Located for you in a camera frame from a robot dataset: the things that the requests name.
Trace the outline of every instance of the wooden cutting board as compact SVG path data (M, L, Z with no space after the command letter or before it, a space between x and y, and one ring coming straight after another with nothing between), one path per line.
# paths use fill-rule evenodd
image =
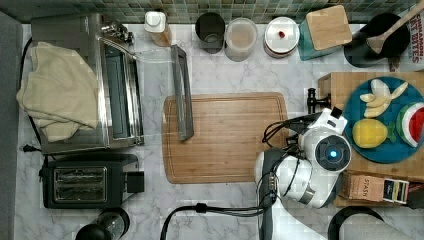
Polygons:
M424 94L424 72L374 73L374 72L344 72L331 73L318 80L320 97L331 93L331 105L344 109L353 91L365 81L380 76L393 76L412 84L421 94ZM424 182L424 148L421 147L409 158L391 164L381 164L369 161L357 151L352 152L352 161L347 168L354 174L364 174L377 177L395 178L408 181ZM388 203L349 200L337 196L334 205L345 206L384 206Z
M163 159L171 183L254 181L265 128L287 119L280 93L193 95L194 136L181 142L177 135L175 99L164 104ZM280 131L271 143L285 146L288 131Z

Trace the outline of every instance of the cup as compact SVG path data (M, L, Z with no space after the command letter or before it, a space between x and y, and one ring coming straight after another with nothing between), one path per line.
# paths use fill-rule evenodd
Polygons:
M355 67L364 68L378 64L384 58L399 57L410 41L406 25L400 27L386 39L380 54L375 53L367 42L367 38L383 34L399 19L399 16L392 13L383 13L371 19L367 25L353 35L352 42L344 46L346 60Z
M258 28L247 18L237 18L228 24L225 32L224 51L235 62L244 61L250 56L258 38Z
M195 30L202 49L211 54L221 51L224 44L225 21L219 14L203 14L197 19Z

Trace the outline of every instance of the banana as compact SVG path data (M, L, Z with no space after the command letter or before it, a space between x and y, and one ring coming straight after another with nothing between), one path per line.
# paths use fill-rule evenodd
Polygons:
M375 108L367 107L367 109L365 109L364 117L374 118L374 117L380 116L389 107L391 101L392 99L387 98L386 101L378 107L375 107Z
M389 107L392 100L398 98L407 89L408 83L405 82L396 88L393 93L390 93L390 89L380 79L374 79L371 81L372 93L362 94L359 98L367 103L367 109L365 109L364 117L373 118L381 115Z
M369 102L371 102L371 101L373 101L375 99L375 95L372 94L372 93L367 93L367 94L362 94L361 96L359 96L359 98L362 101L364 101L366 103L369 103Z
M376 96L372 102L367 103L367 107L370 107L370 108L379 107L383 105L387 101L387 99L392 100L391 98L386 96Z

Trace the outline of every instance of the countertop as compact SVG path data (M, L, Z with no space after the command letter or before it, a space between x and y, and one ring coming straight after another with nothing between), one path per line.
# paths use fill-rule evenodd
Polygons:
M193 25L171 25L173 43L186 51L192 94L280 92L284 95L289 118L305 115L306 93L317 87L317 79L329 72L387 72L388 66L377 65L359 69L351 66L339 50L329 56L302 62L296 50L289 57L274 59L263 50L263 35L266 25L258 25L259 38L253 54L243 62L232 62L222 50L210 55L199 49ZM144 31L143 25L129 25L135 33L134 51L156 47ZM30 26L24 25L24 43L30 37ZM27 54L25 72L31 69ZM155 131L160 132L163 102L152 104L145 112ZM166 179L162 160L160 136L146 141L144 146L128 149L135 154L145 172L145 192L130 198L123 208L131 217L131 226L122 239L159 239L163 222L168 214L182 205L204 202L217 207L250 207L256 203L255 184L171 184ZM20 147L25 144L37 146L37 140L26 114L20 111ZM38 171L42 166L40 153L18 151L16 186L15 239L75 239L84 225L94 220L100 210L46 209L42 203L41 184ZM311 209L300 203L283 201L288 211L296 218L327 236L328 224L339 210L333 205L322 209ZM423 239L424 210L404 207L377 208L390 225L415 239ZM254 240L258 238L257 218L236 218L217 214L178 213L171 220L167 239L225 239Z

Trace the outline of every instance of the black mug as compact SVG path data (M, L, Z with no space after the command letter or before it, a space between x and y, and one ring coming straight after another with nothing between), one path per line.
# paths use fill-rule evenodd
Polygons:
M410 41L406 25L400 27L386 39L379 54L375 53L367 42L367 38L383 34L399 19L399 16L392 13L379 14L371 19L366 26L353 35L352 42L344 46L346 60L355 67L364 68L377 64L384 58L399 57Z
M225 21L219 14L203 14L197 19L195 29L201 48L211 54L221 51L224 45Z

